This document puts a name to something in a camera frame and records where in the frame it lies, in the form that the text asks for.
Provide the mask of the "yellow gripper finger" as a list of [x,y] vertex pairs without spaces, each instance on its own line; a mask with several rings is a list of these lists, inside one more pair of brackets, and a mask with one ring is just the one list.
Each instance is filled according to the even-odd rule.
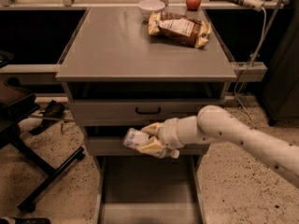
[[136,150],[153,157],[164,157],[166,155],[165,145],[155,136],[152,136],[146,143],[139,145]]
[[143,133],[147,133],[148,135],[158,136],[162,127],[163,124],[161,122],[155,122],[152,123],[151,125],[143,127],[141,131]]

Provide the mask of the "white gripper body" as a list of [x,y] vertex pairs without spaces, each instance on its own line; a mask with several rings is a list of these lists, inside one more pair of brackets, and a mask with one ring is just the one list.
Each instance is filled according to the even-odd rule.
[[163,122],[158,131],[160,141],[169,149],[182,148],[183,144],[178,137],[178,119],[167,119]]

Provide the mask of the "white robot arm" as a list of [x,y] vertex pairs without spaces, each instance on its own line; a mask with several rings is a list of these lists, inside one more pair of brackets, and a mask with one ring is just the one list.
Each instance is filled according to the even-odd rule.
[[206,105],[196,116],[172,118],[141,129],[155,136],[164,147],[230,142],[299,187],[299,146],[250,128],[217,105]]

